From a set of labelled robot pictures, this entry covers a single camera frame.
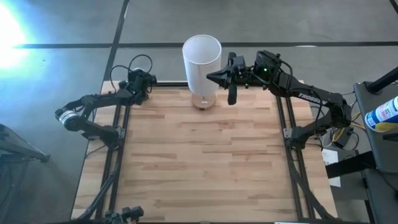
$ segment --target concrete floor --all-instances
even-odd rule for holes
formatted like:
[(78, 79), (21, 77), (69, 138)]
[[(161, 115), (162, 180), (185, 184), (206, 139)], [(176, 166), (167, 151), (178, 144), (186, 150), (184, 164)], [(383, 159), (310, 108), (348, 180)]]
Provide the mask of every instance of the concrete floor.
[[(0, 4), (25, 33), (22, 44), (110, 44), (123, 0), (3, 0)], [(398, 14), (387, 0), (135, 0), (129, 3), (120, 43), (184, 42), (195, 34), (210, 34), (222, 42), (308, 42), (304, 45), (397, 41), (397, 22)], [(262, 49), (224, 48), (223, 61), (233, 51), (253, 63), (256, 51)], [(397, 66), (398, 58), (398, 45), (266, 49), (280, 53), (297, 78), (340, 93), (351, 92), (354, 82), (385, 74)], [(145, 53), (153, 58), (159, 80), (184, 80), (182, 52), (178, 48), (119, 49), (116, 55), (110, 55), (109, 48), (23, 51), (15, 65), (0, 68), (0, 91), (8, 96), (0, 98), (0, 123), (51, 154), (51, 159), (29, 164), (6, 223), (68, 220), (87, 140), (65, 130), (54, 111), (97, 93), (109, 56), (115, 56), (115, 65), (127, 65), (133, 56)], [(148, 66), (144, 59), (135, 65)], [(125, 74), (115, 70), (113, 79), (125, 79)], [(353, 97), (348, 96), (348, 101), (353, 102)], [(368, 142), (361, 141), (359, 148), (369, 150)], [(333, 189), (339, 216), (345, 220), (367, 219), (357, 180), (345, 178), (342, 189)]]

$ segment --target wooden table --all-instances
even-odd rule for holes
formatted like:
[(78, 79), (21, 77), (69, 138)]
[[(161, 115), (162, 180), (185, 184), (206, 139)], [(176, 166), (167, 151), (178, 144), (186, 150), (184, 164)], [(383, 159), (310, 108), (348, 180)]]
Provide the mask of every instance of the wooden table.
[[(105, 82), (102, 93), (110, 90)], [(198, 111), (188, 88), (159, 87), (133, 106), (117, 210), (140, 205), (143, 222), (297, 220), (275, 96), (242, 88), (229, 106), (227, 95), (220, 89), (216, 106)], [(292, 103), (297, 125), (312, 121), (306, 101)], [(113, 116), (114, 106), (101, 108), (95, 122), (111, 124)], [(102, 144), (91, 142), (88, 152)], [(336, 217), (320, 148), (307, 146), (303, 156), (312, 192)], [(98, 193), (105, 157), (103, 149), (86, 159), (72, 217)]]

